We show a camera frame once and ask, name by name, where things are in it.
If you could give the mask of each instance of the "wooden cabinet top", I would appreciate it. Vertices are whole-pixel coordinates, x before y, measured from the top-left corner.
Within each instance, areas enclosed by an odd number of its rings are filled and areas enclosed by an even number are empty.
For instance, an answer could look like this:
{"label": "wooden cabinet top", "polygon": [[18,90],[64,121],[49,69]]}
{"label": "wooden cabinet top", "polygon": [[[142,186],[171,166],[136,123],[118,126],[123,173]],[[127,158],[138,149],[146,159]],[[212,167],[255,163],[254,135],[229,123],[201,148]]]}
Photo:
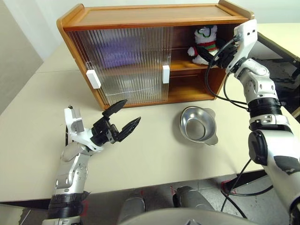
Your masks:
{"label": "wooden cabinet top", "polygon": [[84,7],[78,4],[60,19],[65,31],[111,28],[243,23],[254,14],[226,0],[218,4]]}

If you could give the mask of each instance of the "wooden cabinet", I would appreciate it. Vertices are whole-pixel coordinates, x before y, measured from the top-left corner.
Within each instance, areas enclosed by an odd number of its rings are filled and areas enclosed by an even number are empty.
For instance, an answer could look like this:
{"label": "wooden cabinet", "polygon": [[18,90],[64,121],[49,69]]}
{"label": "wooden cabinet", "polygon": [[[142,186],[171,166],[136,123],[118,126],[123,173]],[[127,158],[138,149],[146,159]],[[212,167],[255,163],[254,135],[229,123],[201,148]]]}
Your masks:
{"label": "wooden cabinet", "polygon": [[[121,99],[125,107],[214,99],[204,84],[206,65],[192,63],[187,49],[194,31],[216,24],[217,38],[229,40],[235,26],[252,12],[226,0],[218,4],[123,7],[75,6],[57,26],[83,77],[103,109]],[[169,83],[163,83],[169,66]],[[86,72],[101,82],[93,89]],[[225,71],[210,71],[210,87],[219,93]]]}

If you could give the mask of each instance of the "white wall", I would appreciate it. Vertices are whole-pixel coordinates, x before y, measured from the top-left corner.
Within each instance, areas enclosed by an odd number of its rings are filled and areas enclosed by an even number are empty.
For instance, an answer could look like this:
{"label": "white wall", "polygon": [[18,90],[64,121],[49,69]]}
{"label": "white wall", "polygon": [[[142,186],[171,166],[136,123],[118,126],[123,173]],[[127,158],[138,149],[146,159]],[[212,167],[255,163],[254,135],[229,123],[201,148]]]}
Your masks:
{"label": "white wall", "polygon": [[0,0],[0,27],[1,114],[43,61],[24,36],[3,0]]}
{"label": "white wall", "polygon": [[[56,20],[77,3],[85,6],[216,3],[218,0],[4,0],[42,59],[61,43]],[[300,0],[231,0],[255,12],[259,23],[300,23]]]}

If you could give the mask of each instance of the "wooden shelf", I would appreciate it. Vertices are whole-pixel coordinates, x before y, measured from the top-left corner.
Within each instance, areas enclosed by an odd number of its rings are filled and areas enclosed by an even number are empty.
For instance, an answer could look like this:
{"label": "wooden shelf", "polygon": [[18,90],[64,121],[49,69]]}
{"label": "wooden shelf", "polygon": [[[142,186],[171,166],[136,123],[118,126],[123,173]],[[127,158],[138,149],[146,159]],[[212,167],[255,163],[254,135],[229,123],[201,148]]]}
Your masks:
{"label": "wooden shelf", "polygon": [[193,57],[188,55],[188,48],[172,49],[170,71],[183,71],[206,69],[207,65],[199,65],[192,62]]}
{"label": "wooden shelf", "polygon": [[170,78],[168,103],[210,99],[214,97],[206,90],[200,75]]}

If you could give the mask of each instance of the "green goggles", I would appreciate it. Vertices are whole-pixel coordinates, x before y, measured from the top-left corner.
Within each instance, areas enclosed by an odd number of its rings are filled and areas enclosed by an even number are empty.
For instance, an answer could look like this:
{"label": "green goggles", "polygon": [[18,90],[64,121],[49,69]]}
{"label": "green goggles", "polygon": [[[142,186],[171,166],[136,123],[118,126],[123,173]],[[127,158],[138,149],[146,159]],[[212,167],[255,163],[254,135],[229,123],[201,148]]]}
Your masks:
{"label": "green goggles", "polygon": [[200,34],[200,35],[202,35],[205,38],[209,38],[210,35],[211,35],[211,28],[212,27],[213,26],[210,26],[210,25],[202,27],[202,28],[200,28],[200,29],[197,30],[197,33]]}

